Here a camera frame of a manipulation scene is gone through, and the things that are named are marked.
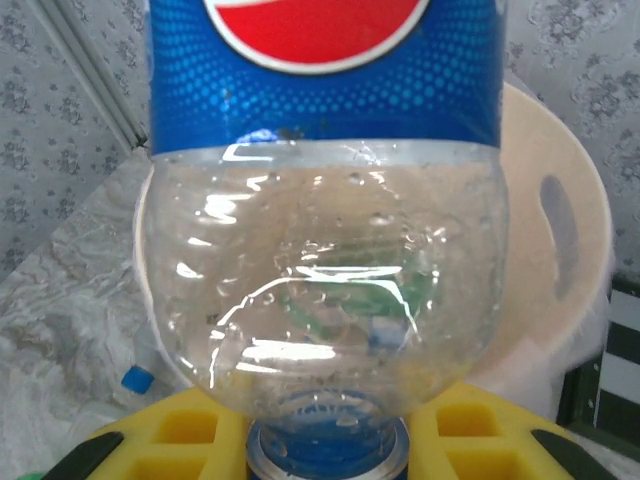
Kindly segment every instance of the blue label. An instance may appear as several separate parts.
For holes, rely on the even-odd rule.
[[[302,138],[498,147],[504,3],[151,0],[154,153]]]

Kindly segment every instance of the yellow foam holder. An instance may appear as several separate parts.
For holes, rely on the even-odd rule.
[[[456,384],[408,419],[409,480],[570,480],[533,429],[562,428]],[[247,480],[249,422],[192,388],[97,431],[124,441],[90,480]]]

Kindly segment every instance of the pepsi logo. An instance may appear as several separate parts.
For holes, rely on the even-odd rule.
[[[263,67],[326,74],[364,65],[398,45],[430,0],[204,0],[238,53]]]

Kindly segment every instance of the floral wallpaper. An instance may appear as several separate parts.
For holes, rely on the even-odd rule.
[[[618,273],[640,283],[640,2],[512,0],[506,65],[591,154]]]
[[[27,2],[0,0],[0,280],[123,158]]]
[[[146,126],[145,0],[66,0]],[[511,0],[506,67],[591,153],[640,282],[640,2]],[[0,280],[125,153],[22,0],[0,0]]]

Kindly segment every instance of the blue bottle cap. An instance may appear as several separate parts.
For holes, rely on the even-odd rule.
[[[144,368],[132,366],[120,381],[120,384],[138,395],[144,395],[151,388],[154,377]]]

